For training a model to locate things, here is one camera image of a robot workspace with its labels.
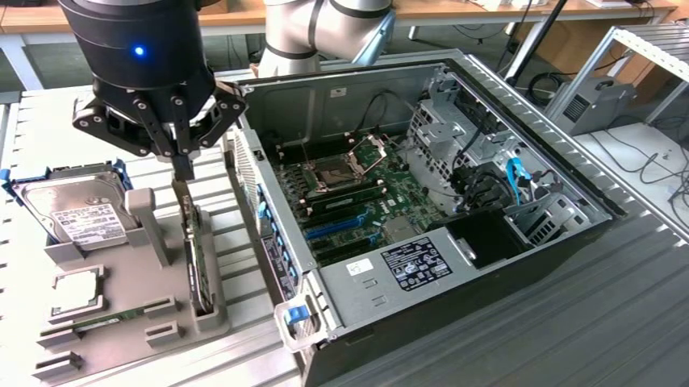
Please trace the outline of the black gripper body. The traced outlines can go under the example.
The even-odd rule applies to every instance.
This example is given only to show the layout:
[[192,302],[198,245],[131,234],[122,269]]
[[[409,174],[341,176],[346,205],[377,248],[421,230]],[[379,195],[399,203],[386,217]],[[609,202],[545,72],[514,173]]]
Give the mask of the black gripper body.
[[203,54],[203,1],[62,1],[92,71],[94,93],[123,99],[136,92],[206,99],[214,80]]

